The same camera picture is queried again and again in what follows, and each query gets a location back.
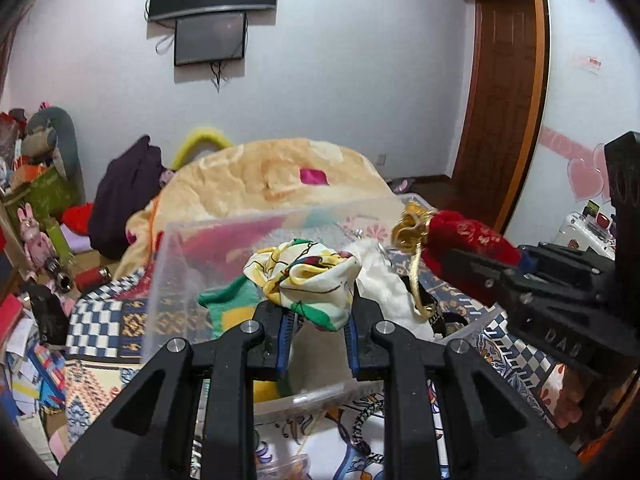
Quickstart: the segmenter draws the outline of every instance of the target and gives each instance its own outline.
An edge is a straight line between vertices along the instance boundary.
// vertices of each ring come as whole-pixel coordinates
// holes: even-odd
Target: white cloth
[[[403,326],[418,339],[434,341],[431,325],[416,311],[414,298],[380,252],[378,241],[364,238],[344,250],[362,266],[356,279],[361,297],[377,302],[385,319]]]

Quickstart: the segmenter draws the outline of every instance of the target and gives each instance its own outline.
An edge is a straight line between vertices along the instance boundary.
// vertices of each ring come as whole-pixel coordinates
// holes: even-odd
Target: brown door frame
[[[524,137],[520,146],[520,153],[516,167],[511,177],[507,193],[498,213],[493,228],[504,233],[513,211],[518,203],[522,187],[529,171],[533,152],[538,140],[538,131],[542,122],[542,112],[545,105],[546,96],[546,80],[549,67],[549,20],[548,20],[548,3],[547,0],[534,0],[534,8],[536,12],[536,59],[534,66],[533,86],[531,93],[531,104],[529,106],[529,114],[525,127]],[[463,160],[468,141],[468,132],[471,126],[472,111],[476,100],[476,90],[478,88],[478,72],[480,59],[480,27],[482,20],[482,12],[478,4],[476,4],[476,31],[474,43],[474,61],[471,69],[471,82],[469,88],[469,98],[466,105],[465,122],[462,128],[462,137],[458,148],[458,156],[456,157],[456,165],[453,170],[452,180],[455,183],[456,174],[460,172],[459,162]]]

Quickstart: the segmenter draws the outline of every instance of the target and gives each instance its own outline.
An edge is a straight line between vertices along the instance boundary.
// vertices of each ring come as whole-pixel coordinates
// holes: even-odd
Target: wooden door
[[[474,68],[452,206],[498,229],[525,139],[535,68],[534,0],[476,0]]]

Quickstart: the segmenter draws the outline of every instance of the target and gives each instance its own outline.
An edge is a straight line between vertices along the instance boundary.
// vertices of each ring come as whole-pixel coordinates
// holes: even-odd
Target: beige blanket
[[[301,182],[300,170],[321,170],[328,186]],[[388,196],[391,191],[358,152],[308,139],[259,140],[188,164],[143,211],[127,222],[136,241],[115,278],[145,266],[158,233],[187,222]]]

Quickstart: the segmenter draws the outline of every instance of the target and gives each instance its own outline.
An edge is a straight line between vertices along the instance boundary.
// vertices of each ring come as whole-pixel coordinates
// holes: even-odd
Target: pink wall decal
[[[569,161],[566,173],[576,202],[598,195],[603,202],[610,200],[604,144],[592,150],[547,126],[540,128],[538,142]]]

